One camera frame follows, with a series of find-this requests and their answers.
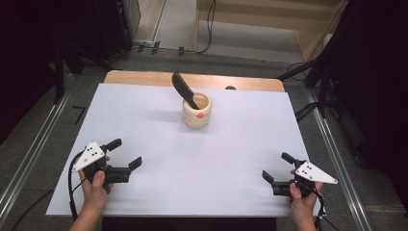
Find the person's right hand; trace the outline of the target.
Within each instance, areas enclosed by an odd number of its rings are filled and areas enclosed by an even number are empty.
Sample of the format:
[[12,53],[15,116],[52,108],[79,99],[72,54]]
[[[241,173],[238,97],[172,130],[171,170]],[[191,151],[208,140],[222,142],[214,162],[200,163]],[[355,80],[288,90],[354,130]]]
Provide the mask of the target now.
[[322,186],[321,182],[317,182],[316,192],[311,192],[307,197],[303,197],[296,183],[290,184],[291,195],[287,197],[287,200],[291,203],[291,218],[295,223],[313,219],[313,211]]

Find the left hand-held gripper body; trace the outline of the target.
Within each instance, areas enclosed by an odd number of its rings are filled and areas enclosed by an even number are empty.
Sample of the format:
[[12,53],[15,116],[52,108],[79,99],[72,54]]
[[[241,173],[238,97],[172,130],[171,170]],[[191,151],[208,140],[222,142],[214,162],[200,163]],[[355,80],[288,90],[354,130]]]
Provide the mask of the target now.
[[105,172],[103,188],[109,193],[109,185],[112,183],[128,183],[133,170],[127,167],[112,167],[107,164],[106,154],[109,151],[107,144],[99,145],[95,141],[90,142],[80,153],[79,158],[73,164],[72,172],[82,170],[86,178],[91,182],[98,170]]

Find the metal floor rail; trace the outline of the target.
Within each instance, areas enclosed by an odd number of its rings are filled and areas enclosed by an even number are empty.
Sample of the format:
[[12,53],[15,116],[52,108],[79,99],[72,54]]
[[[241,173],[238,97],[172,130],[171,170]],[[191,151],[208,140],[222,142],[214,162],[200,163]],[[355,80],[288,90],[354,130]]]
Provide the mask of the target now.
[[79,74],[65,77],[60,101],[54,104],[53,93],[47,92],[0,145],[0,226],[12,212],[80,79]]
[[332,129],[318,108],[313,108],[301,120],[302,136],[311,162],[333,173],[337,185],[326,184],[323,198],[327,218],[323,223],[335,231],[373,231],[351,174],[346,168],[342,151],[337,145]]

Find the person's left hand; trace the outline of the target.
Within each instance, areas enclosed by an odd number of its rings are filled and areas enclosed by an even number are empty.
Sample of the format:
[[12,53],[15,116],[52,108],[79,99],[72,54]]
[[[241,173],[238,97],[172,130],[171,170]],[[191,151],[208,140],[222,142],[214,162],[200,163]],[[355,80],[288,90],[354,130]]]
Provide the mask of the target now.
[[85,173],[79,171],[80,179],[83,182],[82,190],[84,195],[84,203],[80,213],[81,217],[99,217],[105,210],[108,203],[108,193],[103,188],[105,183],[105,172],[98,170],[93,180],[90,182]]

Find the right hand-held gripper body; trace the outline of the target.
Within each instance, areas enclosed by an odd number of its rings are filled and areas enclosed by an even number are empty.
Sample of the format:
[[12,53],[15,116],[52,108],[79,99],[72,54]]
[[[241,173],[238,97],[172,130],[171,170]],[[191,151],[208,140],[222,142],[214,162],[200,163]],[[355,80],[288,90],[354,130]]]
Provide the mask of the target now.
[[294,165],[294,179],[288,182],[272,181],[271,187],[274,195],[290,196],[290,184],[295,183],[300,189],[301,196],[307,197],[315,190],[316,182],[337,184],[338,180],[315,166],[309,161],[291,161]]

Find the cream ribbed cup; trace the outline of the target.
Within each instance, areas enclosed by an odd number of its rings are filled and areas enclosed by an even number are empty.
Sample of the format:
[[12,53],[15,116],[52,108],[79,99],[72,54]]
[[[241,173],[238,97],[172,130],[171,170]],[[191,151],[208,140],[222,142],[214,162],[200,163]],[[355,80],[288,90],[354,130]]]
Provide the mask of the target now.
[[203,92],[197,92],[193,96],[193,101],[198,106],[198,110],[193,109],[186,100],[183,101],[183,120],[191,128],[199,129],[210,122],[213,101]]

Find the light wooden shelf unit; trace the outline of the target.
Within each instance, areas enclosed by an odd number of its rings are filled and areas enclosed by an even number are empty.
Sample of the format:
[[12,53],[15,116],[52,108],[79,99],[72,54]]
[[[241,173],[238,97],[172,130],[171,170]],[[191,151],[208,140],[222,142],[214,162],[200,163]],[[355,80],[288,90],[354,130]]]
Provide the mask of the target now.
[[348,0],[216,0],[215,22],[294,31],[304,61],[334,33]]

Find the wooden table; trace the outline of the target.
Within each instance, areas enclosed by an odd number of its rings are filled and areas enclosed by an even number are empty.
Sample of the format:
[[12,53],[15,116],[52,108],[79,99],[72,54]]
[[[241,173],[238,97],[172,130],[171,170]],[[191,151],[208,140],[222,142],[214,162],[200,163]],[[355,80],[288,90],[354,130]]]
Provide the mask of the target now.
[[[105,83],[170,87],[171,76],[170,72],[112,70],[107,73]],[[234,87],[236,90],[285,91],[283,83],[277,79],[189,73],[182,73],[182,77],[191,88],[225,90]]]

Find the white board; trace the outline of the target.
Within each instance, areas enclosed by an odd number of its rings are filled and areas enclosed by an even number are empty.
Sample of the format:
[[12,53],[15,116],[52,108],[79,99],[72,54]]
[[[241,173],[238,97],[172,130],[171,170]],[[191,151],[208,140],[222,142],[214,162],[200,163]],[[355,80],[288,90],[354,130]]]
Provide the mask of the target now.
[[289,181],[296,159],[308,157],[284,92],[206,90],[213,100],[208,125],[193,129],[182,118],[172,87],[101,84],[70,151],[92,141],[121,139],[110,152],[114,167],[142,164],[110,192],[108,216],[285,217],[290,205],[273,194],[267,171]]

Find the dark cabinet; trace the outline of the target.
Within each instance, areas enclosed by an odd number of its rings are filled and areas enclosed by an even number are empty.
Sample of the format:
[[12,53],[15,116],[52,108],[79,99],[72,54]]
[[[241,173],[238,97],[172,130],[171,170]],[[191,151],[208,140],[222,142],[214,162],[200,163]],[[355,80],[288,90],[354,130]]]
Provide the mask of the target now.
[[95,0],[102,29],[101,55],[112,56],[129,51],[140,25],[139,0]]

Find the black comb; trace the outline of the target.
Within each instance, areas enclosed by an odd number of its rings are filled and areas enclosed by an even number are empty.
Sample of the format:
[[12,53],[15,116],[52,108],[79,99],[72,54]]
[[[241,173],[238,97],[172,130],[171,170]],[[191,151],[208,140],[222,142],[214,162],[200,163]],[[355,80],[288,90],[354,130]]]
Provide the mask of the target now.
[[176,91],[182,96],[182,98],[190,104],[190,106],[198,110],[198,106],[193,101],[194,92],[191,88],[187,85],[185,80],[182,78],[181,74],[176,71],[172,74],[171,77],[172,85],[175,87]]

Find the black stand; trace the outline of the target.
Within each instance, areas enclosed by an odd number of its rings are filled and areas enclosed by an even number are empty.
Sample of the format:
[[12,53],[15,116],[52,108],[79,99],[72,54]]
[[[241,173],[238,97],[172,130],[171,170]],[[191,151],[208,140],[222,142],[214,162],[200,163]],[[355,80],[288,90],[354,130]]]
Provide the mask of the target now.
[[325,114],[326,93],[328,91],[329,80],[331,77],[332,70],[329,61],[330,52],[322,51],[311,61],[306,62],[292,70],[289,70],[288,72],[277,77],[277,80],[285,81],[291,77],[294,77],[294,75],[297,75],[309,69],[309,73],[303,80],[303,84],[307,89],[309,89],[313,88],[318,82],[320,82],[317,109],[319,110],[319,113],[323,118],[326,118]]
[[69,40],[59,40],[55,42],[54,56],[56,76],[56,94],[54,99],[55,104],[58,104],[65,94],[64,64],[68,66],[69,70],[72,73],[82,74],[85,67],[81,62],[80,57],[83,56],[88,60],[91,60],[96,65],[104,68],[106,71],[110,71],[113,69],[111,65],[93,55],[87,49]]

